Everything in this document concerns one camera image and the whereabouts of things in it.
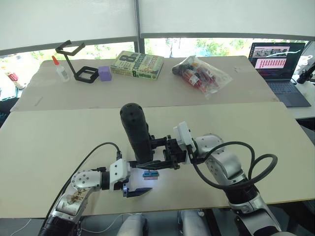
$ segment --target purple eraser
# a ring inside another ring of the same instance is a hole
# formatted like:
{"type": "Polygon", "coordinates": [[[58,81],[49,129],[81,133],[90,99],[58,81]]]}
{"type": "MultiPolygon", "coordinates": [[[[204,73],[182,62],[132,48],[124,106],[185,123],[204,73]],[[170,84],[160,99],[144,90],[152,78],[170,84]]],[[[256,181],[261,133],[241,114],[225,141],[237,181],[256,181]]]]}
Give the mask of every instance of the purple eraser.
{"type": "Polygon", "coordinates": [[[112,74],[110,73],[109,66],[100,66],[98,68],[98,74],[101,81],[111,81],[112,74]]]}

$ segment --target laptop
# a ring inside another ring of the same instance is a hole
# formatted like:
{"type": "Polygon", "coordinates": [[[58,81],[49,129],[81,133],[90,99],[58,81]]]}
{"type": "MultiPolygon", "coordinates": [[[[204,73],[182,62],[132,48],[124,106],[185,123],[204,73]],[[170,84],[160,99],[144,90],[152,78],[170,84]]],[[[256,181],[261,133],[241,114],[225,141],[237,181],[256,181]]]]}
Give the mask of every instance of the laptop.
{"type": "Polygon", "coordinates": [[[286,107],[310,107],[291,82],[305,43],[253,43],[249,60],[286,107]]]}

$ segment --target floor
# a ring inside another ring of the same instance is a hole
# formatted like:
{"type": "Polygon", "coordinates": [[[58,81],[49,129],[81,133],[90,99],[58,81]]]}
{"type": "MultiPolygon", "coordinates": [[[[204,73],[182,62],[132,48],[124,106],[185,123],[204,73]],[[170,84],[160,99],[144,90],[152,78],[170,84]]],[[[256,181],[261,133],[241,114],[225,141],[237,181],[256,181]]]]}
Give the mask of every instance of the floor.
{"type": "MultiPolygon", "coordinates": [[[[270,207],[283,229],[287,228],[288,215],[281,209],[270,207]]],[[[229,210],[214,209],[221,236],[235,236],[237,228],[233,221],[233,213],[229,210]]],[[[149,236],[178,236],[177,211],[163,211],[144,213],[149,222],[149,236]]],[[[118,215],[88,216],[84,219],[82,228],[91,231],[101,231],[110,225],[118,215]]],[[[113,224],[113,226],[98,236],[115,236],[128,215],[123,215],[113,224]]],[[[10,236],[11,233],[20,229],[28,222],[28,219],[0,219],[0,236],[10,236]]],[[[38,234],[42,219],[32,219],[31,222],[14,236],[35,236],[38,234]]],[[[82,236],[95,236],[96,234],[82,232],[82,236]]],[[[307,230],[299,227],[297,236],[314,236],[307,230]]]]}

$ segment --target metal frame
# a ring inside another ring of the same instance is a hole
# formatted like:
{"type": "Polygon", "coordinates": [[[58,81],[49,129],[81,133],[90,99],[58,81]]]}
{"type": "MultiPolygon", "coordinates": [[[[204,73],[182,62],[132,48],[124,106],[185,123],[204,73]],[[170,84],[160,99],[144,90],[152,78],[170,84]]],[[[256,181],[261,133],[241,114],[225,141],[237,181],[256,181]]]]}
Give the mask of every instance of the metal frame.
{"type": "MultiPolygon", "coordinates": [[[[123,43],[123,42],[136,42],[136,41],[137,41],[136,36],[119,37],[119,38],[102,38],[102,39],[73,41],[71,46],[79,46],[81,43],[84,43],[85,45],[94,45],[94,44],[123,43]]],[[[34,45],[34,46],[13,48],[13,49],[4,49],[4,50],[0,50],[0,56],[15,54],[15,53],[38,51],[38,50],[55,49],[58,46],[60,46],[62,43],[63,42],[49,43],[49,44],[43,44],[43,45],[34,45]]]]}
{"type": "Polygon", "coordinates": [[[295,39],[315,41],[315,37],[302,35],[286,34],[267,34],[267,33],[141,33],[141,38],[271,38],[271,39],[295,39]]]}
{"type": "Polygon", "coordinates": [[[134,0],[134,11],[136,16],[136,26],[137,26],[137,51],[136,47],[134,47],[135,52],[145,53],[144,48],[144,38],[141,38],[141,30],[140,30],[140,13],[139,13],[139,0],[134,0]]]}

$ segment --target black cylindrical object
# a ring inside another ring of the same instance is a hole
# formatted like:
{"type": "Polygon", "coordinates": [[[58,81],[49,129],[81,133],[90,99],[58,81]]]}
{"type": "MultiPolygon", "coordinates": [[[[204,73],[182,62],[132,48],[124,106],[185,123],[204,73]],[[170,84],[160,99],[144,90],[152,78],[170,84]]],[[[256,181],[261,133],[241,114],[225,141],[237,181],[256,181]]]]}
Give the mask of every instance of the black cylindrical object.
{"type": "Polygon", "coordinates": [[[49,216],[44,227],[38,233],[38,236],[69,236],[70,232],[75,229],[73,222],[49,216]]]}
{"type": "MultiPolygon", "coordinates": [[[[238,184],[248,181],[248,179],[244,179],[238,184]]],[[[254,199],[257,194],[258,190],[255,185],[251,185],[248,187],[244,187],[241,189],[234,189],[234,190],[224,190],[228,200],[232,204],[241,204],[249,202],[250,200],[254,199]]]]}
{"type": "Polygon", "coordinates": [[[136,103],[128,103],[120,110],[120,118],[139,163],[153,160],[150,135],[142,108],[136,103]]]}
{"type": "Polygon", "coordinates": [[[107,190],[109,189],[109,171],[107,172],[102,172],[102,179],[101,179],[101,189],[102,190],[107,190]]]}

